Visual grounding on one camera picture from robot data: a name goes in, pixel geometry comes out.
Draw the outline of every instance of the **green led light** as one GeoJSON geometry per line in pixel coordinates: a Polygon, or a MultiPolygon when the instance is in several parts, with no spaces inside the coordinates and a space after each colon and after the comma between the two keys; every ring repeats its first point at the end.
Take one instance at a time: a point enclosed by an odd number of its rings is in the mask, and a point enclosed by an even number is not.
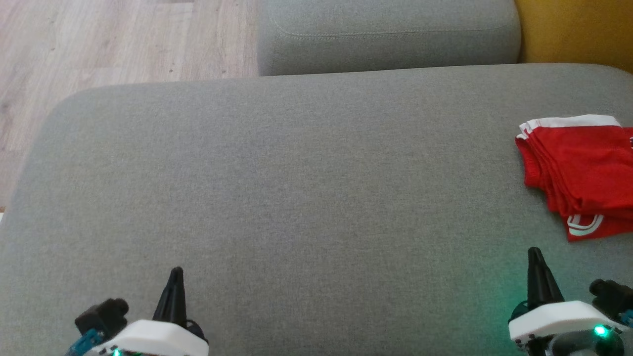
{"type": "Polygon", "coordinates": [[[598,336],[605,336],[606,333],[607,333],[607,330],[606,330],[606,327],[604,327],[602,325],[598,325],[598,326],[594,327],[594,332],[598,336]]]}

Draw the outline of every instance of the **gray ottoman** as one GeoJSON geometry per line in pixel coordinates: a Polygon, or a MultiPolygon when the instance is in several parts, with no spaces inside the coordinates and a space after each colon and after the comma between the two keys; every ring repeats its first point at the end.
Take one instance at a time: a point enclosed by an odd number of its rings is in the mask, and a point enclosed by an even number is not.
{"type": "Polygon", "coordinates": [[[508,355],[542,248],[569,300],[633,285],[633,236],[570,244],[523,186],[530,118],[633,125],[596,65],[427,68],[85,91],[42,128],[0,230],[0,354],[61,354],[171,267],[211,355],[508,355]]]}
{"type": "Polygon", "coordinates": [[[516,63],[513,0],[266,0],[261,75],[516,63]]]}

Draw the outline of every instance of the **wooden floor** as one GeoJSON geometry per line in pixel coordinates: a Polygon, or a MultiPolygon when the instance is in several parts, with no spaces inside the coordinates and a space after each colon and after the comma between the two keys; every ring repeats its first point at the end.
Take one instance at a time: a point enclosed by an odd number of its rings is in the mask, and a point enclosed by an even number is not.
{"type": "Polygon", "coordinates": [[[0,207],[63,98],[112,84],[256,76],[257,7],[258,0],[0,0],[0,207]]]}

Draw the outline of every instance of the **yellow cushion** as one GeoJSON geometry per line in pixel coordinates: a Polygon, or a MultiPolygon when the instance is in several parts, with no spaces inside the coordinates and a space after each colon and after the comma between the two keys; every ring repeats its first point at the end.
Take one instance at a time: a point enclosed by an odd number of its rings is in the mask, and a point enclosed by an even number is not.
{"type": "Polygon", "coordinates": [[[632,0],[515,0],[521,61],[597,63],[633,73],[632,0]]]}

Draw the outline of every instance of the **red fabric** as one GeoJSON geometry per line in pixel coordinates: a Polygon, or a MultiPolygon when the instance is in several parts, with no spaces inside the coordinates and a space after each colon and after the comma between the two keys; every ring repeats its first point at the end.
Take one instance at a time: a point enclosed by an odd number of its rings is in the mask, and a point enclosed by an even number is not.
{"type": "Polygon", "coordinates": [[[578,241],[633,232],[633,127],[536,127],[517,138],[525,185],[578,241]]]}

